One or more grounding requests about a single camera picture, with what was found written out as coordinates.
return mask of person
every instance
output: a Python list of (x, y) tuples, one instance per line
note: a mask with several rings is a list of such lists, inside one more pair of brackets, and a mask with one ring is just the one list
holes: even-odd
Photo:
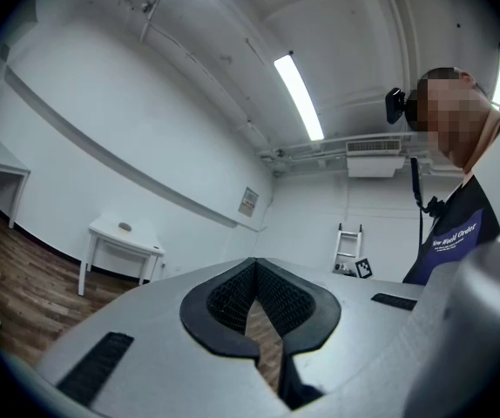
[(467, 72), (436, 68), (418, 82), (405, 105), (405, 118), (453, 165), (463, 182), (445, 201), (435, 204), (435, 221), (403, 283), (426, 285), (433, 269), (459, 261), (476, 246), (495, 239), (500, 225), (472, 173), (475, 163), (500, 133), (500, 111)]

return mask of ceiling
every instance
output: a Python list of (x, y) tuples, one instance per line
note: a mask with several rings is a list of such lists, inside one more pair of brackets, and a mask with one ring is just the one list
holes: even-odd
[[(438, 7), (438, 1), (449, 3)], [(482, 39), (472, 2), (454, 0), (88, 0), (117, 20), (195, 83), (267, 165), (295, 168), (279, 149), (341, 149), (308, 139), (274, 60), (293, 59), (326, 139), (399, 133), (385, 120), (384, 96), (410, 89), (428, 67), (467, 65), (491, 87), (500, 26)], [(145, 5), (150, 4), (144, 13)], [(484, 12), (483, 5), (478, 8)], [(147, 18), (151, 22), (145, 28)], [(435, 24), (443, 20), (443, 26)], [(462, 30), (457, 29), (463, 23)], [(437, 36), (449, 31), (447, 43)], [(418, 143), (416, 139), (408, 141)], [(303, 148), (288, 150), (303, 152)], [(330, 163), (313, 163), (323, 170)]]

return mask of wooden floor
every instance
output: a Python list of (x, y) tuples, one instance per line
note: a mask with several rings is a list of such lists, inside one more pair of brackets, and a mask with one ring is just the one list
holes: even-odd
[(246, 336), (260, 346), (258, 370), (271, 388), (277, 392), (283, 341), (258, 301), (253, 303), (248, 313)]
[[(78, 265), (9, 229), (0, 218), (0, 348), (35, 366), (61, 334), (137, 286), (89, 273), (81, 297), (78, 273)], [(277, 391), (281, 339), (258, 302), (248, 315), (247, 336), (260, 345), (258, 369)]]

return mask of wall sign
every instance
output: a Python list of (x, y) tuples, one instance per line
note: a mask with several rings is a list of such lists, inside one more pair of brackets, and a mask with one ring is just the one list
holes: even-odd
[(253, 209), (256, 207), (257, 202), (258, 194), (247, 187), (240, 202), (239, 212), (244, 213), (247, 217), (252, 217)]

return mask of ceiling pipe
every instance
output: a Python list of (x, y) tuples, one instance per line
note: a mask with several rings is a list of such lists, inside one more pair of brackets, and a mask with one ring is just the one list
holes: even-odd
[(397, 25), (404, 68), (405, 90), (409, 93), (416, 86), (420, 67), (418, 40), (413, 13), (409, 0), (389, 0), (389, 6)]
[(323, 139), (321, 141), (314, 141), (312, 142), (307, 142), (307, 143), (302, 143), (302, 144), (295, 144), (295, 145), (283, 145), (281, 147), (278, 147), (275, 150), (260, 150), (256, 152), (256, 155), (260, 155), (262, 153), (271, 153), (275, 152), (276, 150), (289, 150), (289, 149), (298, 149), (301, 147), (310, 147), (312, 145), (319, 145), (319, 144), (330, 144), (330, 143), (339, 143), (343, 141), (354, 141), (354, 140), (360, 140), (360, 139), (372, 139), (372, 138), (405, 138), (405, 137), (411, 137), (415, 136), (416, 132), (414, 131), (403, 131), (403, 132), (391, 132), (391, 133), (371, 133), (369, 135), (355, 135), (355, 136), (347, 136), (347, 137), (341, 137), (341, 138), (330, 138), (330, 139)]
[[(346, 156), (347, 156), (346, 153), (341, 153), (341, 154), (336, 154), (336, 155), (331, 155), (331, 156), (316, 157), (316, 158), (304, 158), (304, 159), (293, 159), (292, 157), (288, 157), (285, 159), (273, 160), (271, 162), (266, 163), (266, 165), (275, 165), (275, 164), (279, 164), (282, 162), (288, 162), (288, 163), (293, 164), (293, 165), (304, 164), (304, 163), (313, 162), (313, 161), (318, 161), (318, 163), (320, 163), (321, 161), (327, 162), (329, 159), (341, 160), (341, 158), (345, 158)], [(428, 167), (425, 170), (424, 169), (421, 170), (422, 175), (431, 176), (431, 177), (446, 177), (446, 178), (458, 178), (458, 179), (463, 177), (463, 173), (459, 170), (457, 170), (457, 172), (452, 172), (452, 171), (450, 171), (450, 172), (438, 172), (438, 171), (435, 171), (431, 167), (432, 162), (429, 158), (420, 158), (418, 161), (420, 164), (426, 165)], [(410, 165), (410, 158), (406, 158), (403, 165)]]
[(267, 139), (263, 135), (263, 133), (258, 129), (258, 127), (256, 127), (256, 125), (250, 119), (248, 119), (246, 121), (246, 123), (239, 124), (236, 127), (234, 127), (233, 130), (232, 130), (232, 132), (233, 133), (237, 133), (237, 132), (239, 132), (241, 130), (244, 130), (246, 128), (249, 129), (249, 130), (251, 130), (251, 131), (253, 131), (265, 144), (270, 145), (269, 139)]
[[(429, 151), (423, 150), (423, 151), (416, 151), (416, 152), (411, 152), (409, 149), (406, 149), (402, 153), (400, 153), (398, 156), (405, 156), (406, 160), (405, 163), (410, 163), (410, 156), (417, 156), (419, 157), (418, 162), (421, 164), (429, 165), (432, 167), (432, 159), (431, 158), (420, 158), (420, 157), (427, 157), (429, 156)], [(310, 152), (310, 153), (305, 153), (301, 155), (297, 155), (296, 157), (292, 157), (290, 155), (282, 158), (272, 158), (271, 155), (267, 155), (267, 158), (270, 158), (272, 161), (270, 163), (279, 163), (279, 162), (290, 162), (290, 163), (303, 163), (307, 161), (315, 161), (315, 160), (321, 160), (321, 159), (334, 159), (334, 158), (344, 158), (347, 157), (347, 149), (335, 149), (335, 150), (329, 150), (329, 151), (323, 151), (323, 152)], [(440, 169), (438, 170), (444, 170), (448, 171), (451, 170), (448, 166), (441, 166)]]
[(161, 0), (154, 0), (152, 3), (152, 8), (150, 9), (149, 13), (147, 14), (147, 18), (145, 19), (145, 23), (144, 23), (144, 28), (142, 29), (142, 33), (139, 35), (139, 42), (141, 44), (144, 42), (145, 34), (147, 33), (149, 25), (153, 19), (153, 14), (155, 14), (155, 10), (159, 6), (160, 2), (161, 2)]
[(279, 173), (275, 177), (281, 179), (281, 178), (301, 177), (305, 175), (317, 175), (318, 173), (321, 173), (322, 175), (329, 173), (342, 174), (342, 173), (348, 173), (348, 169), (324, 169), (315, 171), (287, 172), (287, 173)]

